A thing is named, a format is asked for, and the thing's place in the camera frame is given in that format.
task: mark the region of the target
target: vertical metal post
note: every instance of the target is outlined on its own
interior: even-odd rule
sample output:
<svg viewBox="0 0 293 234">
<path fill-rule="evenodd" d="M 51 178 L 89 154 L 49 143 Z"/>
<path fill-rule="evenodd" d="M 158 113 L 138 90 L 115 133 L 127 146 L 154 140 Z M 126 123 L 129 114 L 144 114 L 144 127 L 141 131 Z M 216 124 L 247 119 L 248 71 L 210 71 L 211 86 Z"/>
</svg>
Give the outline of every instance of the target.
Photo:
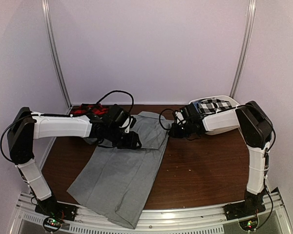
<svg viewBox="0 0 293 234">
<path fill-rule="evenodd" d="M 242 49 L 241 49 L 238 66 L 236 69 L 234 81 L 233 81 L 231 92 L 230 92 L 231 98 L 234 98 L 234 96 L 236 94 L 238 84 L 239 84 L 239 81 L 240 81 L 240 78 L 242 75 L 244 63 L 246 60 L 246 54 L 248 51 L 249 43 L 251 40 L 251 34 L 253 31 L 253 26 L 254 26 L 254 19 L 255 19 L 255 12 L 256 12 L 255 6 L 256 6 L 256 0 L 250 0 L 249 9 L 248 9 L 248 13 L 247 13 L 247 20 L 246 20 Z"/>
<path fill-rule="evenodd" d="M 52 23 L 51 23 L 51 15 L 50 15 L 50 10 L 49 10 L 49 1 L 48 0 L 42 0 L 42 9 L 43 9 L 43 15 L 44 15 L 44 20 L 47 28 L 47 34 L 48 34 L 48 39 L 49 39 L 49 45 L 50 45 L 50 50 L 51 50 L 51 55 L 52 55 L 52 60 L 55 68 L 55 72 L 57 74 L 59 84 L 60 84 L 60 89 L 62 92 L 62 95 L 64 97 L 65 103 L 67 108 L 70 108 L 72 106 L 69 95 L 67 92 L 67 88 L 65 85 L 65 81 L 63 78 L 61 66 L 60 66 L 60 61 L 59 61 L 59 56 L 57 52 L 57 48 L 55 45 L 55 39 L 53 35 L 53 29 L 52 29 Z"/>
</svg>

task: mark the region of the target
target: brown wooden table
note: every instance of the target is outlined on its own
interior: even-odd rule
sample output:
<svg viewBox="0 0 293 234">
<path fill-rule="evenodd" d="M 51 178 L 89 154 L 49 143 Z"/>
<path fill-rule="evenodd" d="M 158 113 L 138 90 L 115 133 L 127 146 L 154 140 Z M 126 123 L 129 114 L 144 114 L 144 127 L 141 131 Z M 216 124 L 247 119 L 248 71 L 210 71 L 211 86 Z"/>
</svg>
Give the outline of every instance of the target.
<svg viewBox="0 0 293 234">
<path fill-rule="evenodd" d="M 135 105 L 141 111 L 160 113 L 181 106 Z M 164 116 L 172 119 L 167 111 Z M 58 137 L 42 173 L 59 201 L 77 204 L 66 190 L 95 150 L 78 137 Z M 243 200 L 248 181 L 249 153 L 238 130 L 188 141 L 168 140 L 145 209 L 199 207 Z"/>
</svg>

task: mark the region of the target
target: white wall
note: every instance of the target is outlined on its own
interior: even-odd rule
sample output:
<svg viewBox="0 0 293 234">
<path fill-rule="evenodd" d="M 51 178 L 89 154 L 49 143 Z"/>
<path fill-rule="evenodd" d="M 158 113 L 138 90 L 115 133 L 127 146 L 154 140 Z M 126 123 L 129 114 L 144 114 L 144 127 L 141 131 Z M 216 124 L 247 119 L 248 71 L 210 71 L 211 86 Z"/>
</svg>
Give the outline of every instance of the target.
<svg viewBox="0 0 293 234">
<path fill-rule="evenodd" d="M 48 113 L 66 107 L 55 76 L 40 0 L 0 0 L 0 136 L 22 106 Z M 40 162 L 50 139 L 35 142 Z M 0 234 L 25 184 L 0 154 Z"/>
<path fill-rule="evenodd" d="M 73 103 L 113 89 L 136 103 L 230 93 L 249 1 L 58 0 L 50 12 Z M 130 103 L 124 95 L 106 102 Z"/>
<path fill-rule="evenodd" d="M 274 124 L 269 182 L 279 187 L 293 224 L 293 0 L 257 1 L 236 99 L 256 100 Z"/>
</svg>

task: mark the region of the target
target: black and white checkered cloth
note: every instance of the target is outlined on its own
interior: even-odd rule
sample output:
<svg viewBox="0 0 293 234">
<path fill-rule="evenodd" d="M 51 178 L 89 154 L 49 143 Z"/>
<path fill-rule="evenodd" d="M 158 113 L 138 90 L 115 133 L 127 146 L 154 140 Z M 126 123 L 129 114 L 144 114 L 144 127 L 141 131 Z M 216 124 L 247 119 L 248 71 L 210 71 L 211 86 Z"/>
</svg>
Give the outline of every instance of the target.
<svg viewBox="0 0 293 234">
<path fill-rule="evenodd" d="M 219 100 L 216 98 L 208 98 L 193 102 L 197 111 L 204 115 L 215 114 L 219 111 L 224 111 L 232 108 L 229 101 Z"/>
</svg>

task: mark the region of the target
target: gray cloth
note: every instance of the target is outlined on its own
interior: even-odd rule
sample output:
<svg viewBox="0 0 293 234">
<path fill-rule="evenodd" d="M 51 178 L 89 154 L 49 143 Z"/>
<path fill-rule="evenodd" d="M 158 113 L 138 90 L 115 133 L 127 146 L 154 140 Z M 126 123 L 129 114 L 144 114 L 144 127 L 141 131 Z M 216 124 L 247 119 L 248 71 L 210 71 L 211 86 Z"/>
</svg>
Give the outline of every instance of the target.
<svg viewBox="0 0 293 234">
<path fill-rule="evenodd" d="M 97 147 L 93 156 L 68 188 L 81 205 L 104 215 L 112 223 L 134 229 L 162 162 L 168 134 L 158 114 L 141 112 L 132 131 L 142 149 Z M 172 123 L 162 117 L 162 123 Z"/>
</svg>

